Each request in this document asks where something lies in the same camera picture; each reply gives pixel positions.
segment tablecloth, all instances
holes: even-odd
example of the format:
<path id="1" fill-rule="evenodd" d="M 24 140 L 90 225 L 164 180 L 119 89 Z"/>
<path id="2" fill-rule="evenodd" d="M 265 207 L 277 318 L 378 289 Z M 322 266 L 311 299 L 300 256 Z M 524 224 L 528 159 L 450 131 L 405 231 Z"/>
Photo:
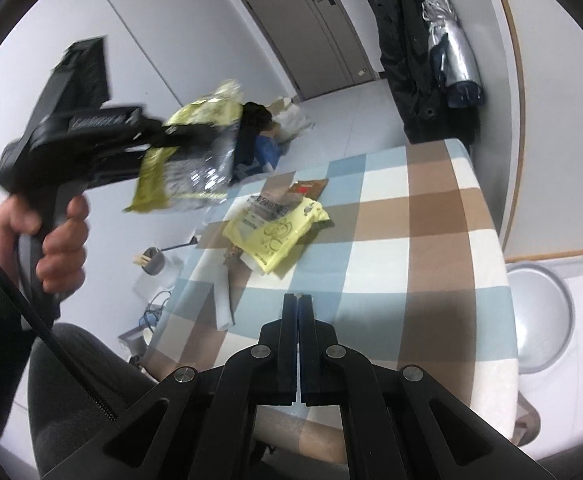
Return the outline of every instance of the tablecloth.
<path id="1" fill-rule="evenodd" d="M 222 229 L 247 198 L 297 180 L 328 178 L 331 217 L 272 274 L 230 268 L 235 325 L 216 330 L 213 285 L 229 241 Z M 187 260 L 145 368 L 206 370 L 257 343 L 286 292 L 311 294 L 339 342 L 387 368 L 418 364 L 511 437 L 518 361 L 511 293 L 491 216 L 458 140 L 358 155 L 230 190 Z M 254 434 L 313 458 L 344 462 L 337 407 L 259 407 Z"/>

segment human hand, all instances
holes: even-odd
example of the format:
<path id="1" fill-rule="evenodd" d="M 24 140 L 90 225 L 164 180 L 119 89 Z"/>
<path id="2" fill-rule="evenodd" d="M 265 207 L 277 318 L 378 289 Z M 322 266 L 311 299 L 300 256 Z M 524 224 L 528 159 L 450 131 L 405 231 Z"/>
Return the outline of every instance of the human hand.
<path id="1" fill-rule="evenodd" d="M 82 267 L 86 258 L 83 245 L 89 233 L 85 222 L 88 214 L 89 205 L 85 197 L 74 197 L 67 206 L 67 221 L 45 237 L 44 257 L 36 266 L 36 275 L 43 282 L 45 292 L 74 292 L 85 281 Z M 16 285 L 16 237 L 21 234 L 35 235 L 40 228 L 40 216 L 21 196 L 12 195 L 0 205 L 0 266 Z"/>

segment transparent plastic bag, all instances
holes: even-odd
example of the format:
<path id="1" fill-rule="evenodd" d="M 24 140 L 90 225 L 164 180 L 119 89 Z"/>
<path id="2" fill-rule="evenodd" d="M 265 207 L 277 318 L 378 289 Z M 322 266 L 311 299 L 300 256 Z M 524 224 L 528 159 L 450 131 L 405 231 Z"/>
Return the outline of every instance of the transparent plastic bag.
<path id="1" fill-rule="evenodd" d="M 214 93 L 181 108 L 166 121 L 166 125 L 211 124 L 216 134 L 186 150 L 150 148 L 126 211 L 183 211 L 227 199 L 242 114 L 239 88 L 236 81 L 226 81 Z"/>

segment yellow plastic package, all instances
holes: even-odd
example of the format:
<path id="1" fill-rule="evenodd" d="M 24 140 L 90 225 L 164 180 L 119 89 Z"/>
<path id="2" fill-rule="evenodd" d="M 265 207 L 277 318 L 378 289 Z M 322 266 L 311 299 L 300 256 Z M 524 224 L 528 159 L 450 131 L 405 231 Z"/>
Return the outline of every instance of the yellow plastic package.
<path id="1" fill-rule="evenodd" d="M 232 161 L 242 105 L 236 81 L 181 108 L 165 125 L 210 124 L 206 142 L 181 148 L 150 148 L 140 165 L 132 204 L 125 211 L 188 210 L 222 203 L 232 179 Z"/>
<path id="2" fill-rule="evenodd" d="M 265 273 L 272 272 L 315 222 L 329 220 L 323 206 L 303 198 L 286 215 L 265 221 L 252 208 L 243 209 L 225 227 L 223 235 L 252 256 Z"/>

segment wooden trim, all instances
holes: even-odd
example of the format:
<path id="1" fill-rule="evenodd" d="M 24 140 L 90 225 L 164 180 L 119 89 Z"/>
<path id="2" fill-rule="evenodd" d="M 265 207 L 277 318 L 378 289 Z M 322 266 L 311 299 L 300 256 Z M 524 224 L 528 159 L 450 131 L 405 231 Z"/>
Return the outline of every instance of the wooden trim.
<path id="1" fill-rule="evenodd" d="M 564 253 L 533 254 L 531 256 L 512 256 L 505 259 L 505 263 L 513 264 L 514 262 L 535 262 L 538 260 L 557 260 L 559 258 L 574 258 L 583 256 L 583 249 L 578 251 L 565 251 Z"/>
<path id="2" fill-rule="evenodd" d="M 503 9 L 505 11 L 505 18 L 507 19 L 507 26 L 509 27 L 509 34 L 511 35 L 511 44 L 513 45 L 513 57 L 516 63 L 516 75 L 518 78 L 518 99 L 520 106 L 520 134 L 518 143 L 518 164 L 516 167 L 516 176 L 513 184 L 513 198 L 511 199 L 511 209 L 509 212 L 509 221 L 503 237 L 503 250 L 507 247 L 507 241 L 511 234 L 511 226 L 513 225 L 513 218 L 516 213 L 516 206 L 518 205 L 518 195 L 521 190 L 521 176 L 523 175 L 524 151 L 525 151 L 525 132 L 527 121 L 527 108 L 525 100 L 525 82 L 523 74 L 523 56 L 521 54 L 521 45 L 516 32 L 516 24 L 513 20 L 513 13 L 509 5 L 509 0 L 501 0 Z"/>

